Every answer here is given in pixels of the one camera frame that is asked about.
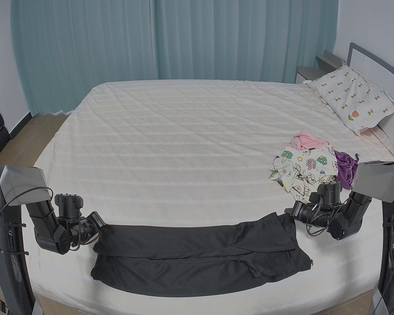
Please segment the black trousers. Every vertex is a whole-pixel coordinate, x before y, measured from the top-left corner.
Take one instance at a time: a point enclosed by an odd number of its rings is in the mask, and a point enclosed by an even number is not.
[[[158,297],[242,291],[309,270],[294,219],[271,213],[237,225],[197,228],[106,225],[91,276],[108,286]]]

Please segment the fitted sheet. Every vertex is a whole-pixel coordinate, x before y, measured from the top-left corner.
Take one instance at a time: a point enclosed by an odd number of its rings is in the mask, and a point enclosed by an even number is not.
[[[301,129],[342,152],[394,160],[372,134],[356,136],[303,84],[165,80],[101,84],[63,123],[35,166],[55,193],[84,198],[109,224],[212,226],[283,213],[294,199],[269,181],[273,158]],[[343,191],[342,200],[348,191]],[[373,288],[382,252],[381,203],[361,230],[336,241],[296,223],[311,270],[231,294],[136,295],[90,277],[92,246],[58,255],[39,248],[23,209],[33,290],[96,314],[310,314]]]

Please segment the teal curtain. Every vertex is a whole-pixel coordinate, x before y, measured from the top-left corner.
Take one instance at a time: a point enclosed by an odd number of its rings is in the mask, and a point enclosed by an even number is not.
[[[333,50],[338,0],[12,0],[32,114],[70,111],[100,83],[294,82]]]

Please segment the black baseboard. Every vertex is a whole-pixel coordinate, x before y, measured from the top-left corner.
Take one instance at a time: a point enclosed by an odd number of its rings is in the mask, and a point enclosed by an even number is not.
[[[17,134],[25,127],[25,125],[32,119],[31,112],[29,112],[11,131],[11,139],[16,138]]]

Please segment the white headboard panel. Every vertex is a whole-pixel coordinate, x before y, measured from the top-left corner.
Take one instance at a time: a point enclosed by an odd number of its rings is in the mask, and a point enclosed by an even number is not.
[[[347,65],[368,82],[382,87],[394,102],[394,67],[355,43],[350,44]],[[382,119],[379,127],[394,142],[394,113]]]

